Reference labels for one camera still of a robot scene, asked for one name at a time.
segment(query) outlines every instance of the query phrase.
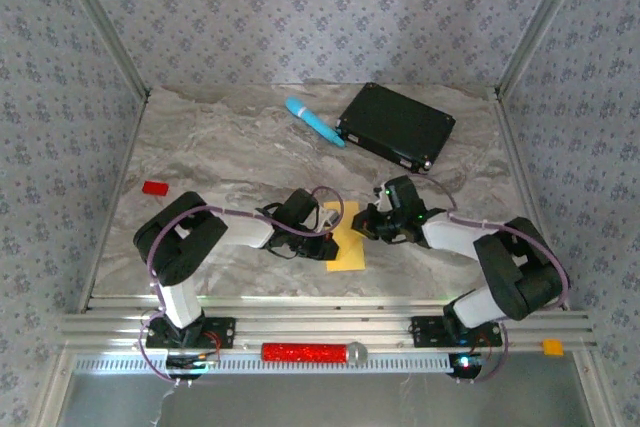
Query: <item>yellow sponge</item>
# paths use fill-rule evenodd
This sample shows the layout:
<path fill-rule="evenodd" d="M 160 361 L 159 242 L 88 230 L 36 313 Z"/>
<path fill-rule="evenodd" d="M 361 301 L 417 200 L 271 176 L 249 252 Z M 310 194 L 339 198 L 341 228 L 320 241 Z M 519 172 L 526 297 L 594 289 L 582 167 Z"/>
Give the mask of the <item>yellow sponge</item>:
<path fill-rule="evenodd" d="M 542 341 L 542 350 L 544 351 L 544 355 L 564 355 L 562 342 L 556 339 L 544 339 Z"/>
<path fill-rule="evenodd" d="M 326 202 L 326 209 L 340 210 L 338 202 Z M 358 202 L 345 202 L 342 222 L 333 231 L 333 240 L 340 249 L 336 260 L 327 261 L 329 272 L 344 272 L 348 270 L 364 270 L 364 244 L 362 235 L 351 229 L 353 218 L 360 210 Z"/>

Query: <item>aluminum rail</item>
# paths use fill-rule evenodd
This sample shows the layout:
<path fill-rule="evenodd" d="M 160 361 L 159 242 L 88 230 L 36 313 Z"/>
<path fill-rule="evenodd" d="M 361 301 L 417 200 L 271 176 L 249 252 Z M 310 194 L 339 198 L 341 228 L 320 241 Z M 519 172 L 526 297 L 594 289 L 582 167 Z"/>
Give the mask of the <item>aluminum rail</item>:
<path fill-rule="evenodd" d="M 460 348 L 415 349 L 409 333 L 413 316 L 439 316 L 446 302 L 403 298 L 212 298 L 201 297 L 207 316 L 235 317 L 234 353 L 255 354 L 264 342 L 361 342 L 370 353 L 459 352 Z M 131 353 L 152 296 L 93 298 L 84 314 L 64 317 L 66 348 L 83 353 Z M 544 339 L 565 351 L 594 348 L 588 314 L 537 312 L 520 322 L 505 321 L 513 352 L 540 352 Z"/>

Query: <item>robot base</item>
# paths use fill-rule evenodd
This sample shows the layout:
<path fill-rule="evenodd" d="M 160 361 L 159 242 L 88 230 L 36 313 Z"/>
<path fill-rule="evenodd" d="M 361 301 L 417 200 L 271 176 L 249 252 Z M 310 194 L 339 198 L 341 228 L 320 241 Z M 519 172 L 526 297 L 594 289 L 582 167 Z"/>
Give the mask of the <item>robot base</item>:
<path fill-rule="evenodd" d="M 409 332 L 413 335 L 413 346 L 427 347 L 501 347 L 502 333 L 495 322 L 487 322 L 475 329 L 460 331 L 452 336 L 445 327 L 443 316 L 411 317 Z"/>

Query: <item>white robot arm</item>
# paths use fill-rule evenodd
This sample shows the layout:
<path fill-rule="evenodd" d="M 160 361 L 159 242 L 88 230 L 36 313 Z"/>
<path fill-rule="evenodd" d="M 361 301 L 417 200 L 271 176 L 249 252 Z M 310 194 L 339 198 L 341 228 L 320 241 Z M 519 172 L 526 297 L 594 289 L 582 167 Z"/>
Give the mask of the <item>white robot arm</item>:
<path fill-rule="evenodd" d="M 195 192 L 187 192 L 141 227 L 134 244 L 147 262 L 151 248 L 161 231 L 187 211 L 206 203 Z M 284 203 L 270 204 L 258 218 L 246 215 L 212 214 L 202 210 L 185 216 L 168 230 L 153 255 L 153 273 L 158 295 L 164 307 L 165 325 L 173 332 L 174 347 L 190 347 L 202 330 L 204 314 L 198 301 L 193 274 L 214 246 L 238 245 L 276 252 L 287 246 L 294 256 L 315 260 L 333 260 L 338 245 L 332 235 L 296 235 L 274 226 L 266 219 L 290 227 L 299 233 L 320 233 L 337 220 L 338 213 L 324 209 L 303 189 L 296 190 Z"/>
<path fill-rule="evenodd" d="M 547 248 L 529 220 L 519 217 L 504 224 L 504 230 L 515 230 L 521 234 L 518 237 L 502 228 L 460 225 L 443 209 L 428 210 L 407 176 L 390 180 L 374 192 L 378 200 L 355 216 L 354 230 L 373 240 L 413 242 L 480 263 L 487 285 L 458 297 L 444 309 L 445 326 L 452 337 L 503 318 L 522 320 L 562 293 L 561 277 L 550 259 L 522 240 L 533 239 Z"/>

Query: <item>black box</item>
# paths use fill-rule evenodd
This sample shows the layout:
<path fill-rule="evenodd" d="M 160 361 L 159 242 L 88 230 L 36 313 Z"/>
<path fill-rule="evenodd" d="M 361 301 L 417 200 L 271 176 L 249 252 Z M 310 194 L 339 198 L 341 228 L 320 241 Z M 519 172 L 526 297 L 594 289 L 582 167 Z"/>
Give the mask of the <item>black box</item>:
<path fill-rule="evenodd" d="M 456 121 L 444 112 L 368 83 L 338 120 L 344 140 L 406 167 L 429 170 Z"/>

